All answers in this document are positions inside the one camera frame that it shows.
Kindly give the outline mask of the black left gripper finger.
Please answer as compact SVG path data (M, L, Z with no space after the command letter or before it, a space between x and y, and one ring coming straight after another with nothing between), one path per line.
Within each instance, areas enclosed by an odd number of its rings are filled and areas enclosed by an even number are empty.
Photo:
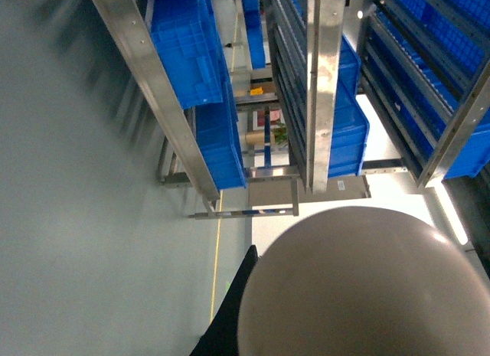
M191 355L238 355L237 327L243 293L259 255L251 245L230 284L217 314L200 337Z

